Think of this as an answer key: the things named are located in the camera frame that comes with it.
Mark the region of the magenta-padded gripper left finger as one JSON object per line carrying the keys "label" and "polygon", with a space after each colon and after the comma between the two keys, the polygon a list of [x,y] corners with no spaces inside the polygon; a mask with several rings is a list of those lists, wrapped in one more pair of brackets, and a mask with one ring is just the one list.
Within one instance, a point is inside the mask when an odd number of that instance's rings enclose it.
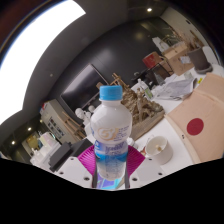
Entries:
{"label": "magenta-padded gripper left finger", "polygon": [[55,174],[84,188],[95,188],[97,168],[94,147],[84,150],[78,157],[70,156]]}

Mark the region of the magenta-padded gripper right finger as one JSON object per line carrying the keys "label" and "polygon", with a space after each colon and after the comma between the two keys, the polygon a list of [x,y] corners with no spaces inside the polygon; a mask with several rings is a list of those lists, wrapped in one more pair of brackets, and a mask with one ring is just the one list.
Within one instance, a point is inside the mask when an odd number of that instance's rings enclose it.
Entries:
{"label": "magenta-padded gripper right finger", "polygon": [[128,147],[125,171],[126,189],[143,187],[165,176],[165,172],[153,159],[146,158],[132,146]]}

